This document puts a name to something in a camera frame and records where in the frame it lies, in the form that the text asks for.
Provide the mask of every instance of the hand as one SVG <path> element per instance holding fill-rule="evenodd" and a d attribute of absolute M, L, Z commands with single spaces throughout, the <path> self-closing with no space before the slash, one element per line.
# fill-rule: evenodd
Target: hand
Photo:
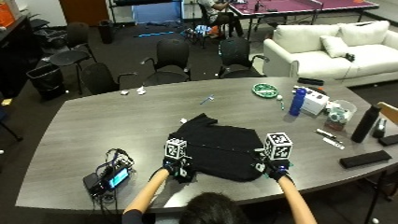
<path fill-rule="evenodd" d="M 265 173 L 268 176 L 278 181 L 278 179 L 285 175 L 289 177 L 288 168 L 289 168 L 289 161 L 270 161 L 269 159 L 265 160 Z"/>
<path fill-rule="evenodd" d="M 167 163 L 163 168 L 169 172 L 169 175 L 176 175 L 180 170 L 180 163 Z"/>

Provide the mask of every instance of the clear container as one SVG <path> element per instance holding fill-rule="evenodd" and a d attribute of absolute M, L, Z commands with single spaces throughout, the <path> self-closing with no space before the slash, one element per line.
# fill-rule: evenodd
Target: clear container
<path fill-rule="evenodd" d="M 332 110 L 328 115 L 325 125 L 337 131 L 342 131 L 356 111 L 357 106 L 349 101 L 333 101 Z"/>

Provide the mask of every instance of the white cushion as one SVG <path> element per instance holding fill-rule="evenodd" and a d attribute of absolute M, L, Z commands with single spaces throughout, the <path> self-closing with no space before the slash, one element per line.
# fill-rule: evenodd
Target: white cushion
<path fill-rule="evenodd" d="M 377 21 L 368 25 L 357 26 L 353 24 L 338 24 L 340 31 L 337 36 L 353 47 L 360 45 L 381 44 L 385 40 L 389 22 Z"/>
<path fill-rule="evenodd" d="M 309 78 L 344 78 L 348 72 L 356 73 L 356 65 L 345 58 L 332 58 L 325 51 L 312 51 L 294 54 L 298 60 L 298 76 Z"/>
<path fill-rule="evenodd" d="M 349 46 L 341 37 L 322 35 L 321 41 L 326 52 L 333 58 L 345 57 L 349 53 Z"/>
<path fill-rule="evenodd" d="M 397 49 L 385 45 L 365 45 L 350 47 L 349 51 L 356 56 L 357 77 L 398 71 Z"/>
<path fill-rule="evenodd" d="M 337 32 L 338 25 L 278 25 L 273 41 L 290 53 L 322 50 L 320 37 Z"/>

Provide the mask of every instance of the dark hair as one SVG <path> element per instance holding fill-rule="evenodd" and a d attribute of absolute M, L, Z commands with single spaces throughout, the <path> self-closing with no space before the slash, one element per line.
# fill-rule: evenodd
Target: dark hair
<path fill-rule="evenodd" d="M 225 195 L 205 192 L 186 204 L 180 224 L 246 224 L 248 218 Z"/>

